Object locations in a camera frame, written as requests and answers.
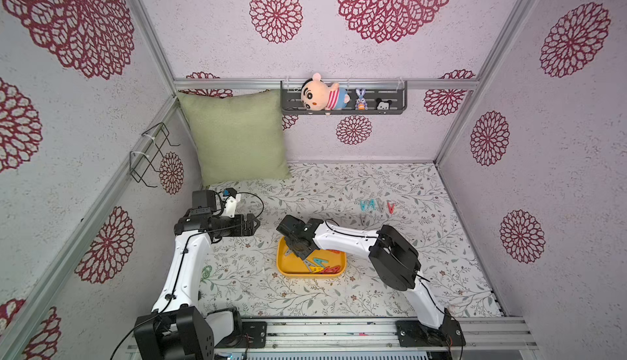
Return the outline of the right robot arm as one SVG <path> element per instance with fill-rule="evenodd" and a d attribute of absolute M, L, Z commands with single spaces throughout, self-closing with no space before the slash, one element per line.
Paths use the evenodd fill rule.
<path fill-rule="evenodd" d="M 419 261 L 419 252 L 394 227 L 358 230 L 334 221 L 285 216 L 277 227 L 287 247 L 301 260 L 315 251 L 338 251 L 370 261 L 380 281 L 403 293 L 416 312 L 416 319 L 396 323 L 402 347 L 464 348 L 460 323 L 436 301 Z"/>

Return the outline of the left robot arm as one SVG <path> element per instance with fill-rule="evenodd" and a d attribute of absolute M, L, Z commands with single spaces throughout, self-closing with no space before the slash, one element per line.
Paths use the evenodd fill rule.
<path fill-rule="evenodd" d="M 198 307 L 202 260 L 226 237 L 251 237 L 261 226 L 254 213 L 239 214 L 242 193 L 227 188 L 195 191 L 192 206 L 174 226 L 175 250 L 163 289 L 129 336 L 143 359 L 214 359 L 216 347 L 249 347 L 235 307 L 204 315 Z"/>

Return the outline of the yellow plastic storage box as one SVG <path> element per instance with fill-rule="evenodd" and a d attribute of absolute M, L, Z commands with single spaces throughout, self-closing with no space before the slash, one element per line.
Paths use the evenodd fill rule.
<path fill-rule="evenodd" d="M 277 253 L 279 273 L 287 278 L 337 278 L 347 267 L 347 255 L 338 251 L 315 251 L 305 260 L 296 256 L 282 237 Z"/>

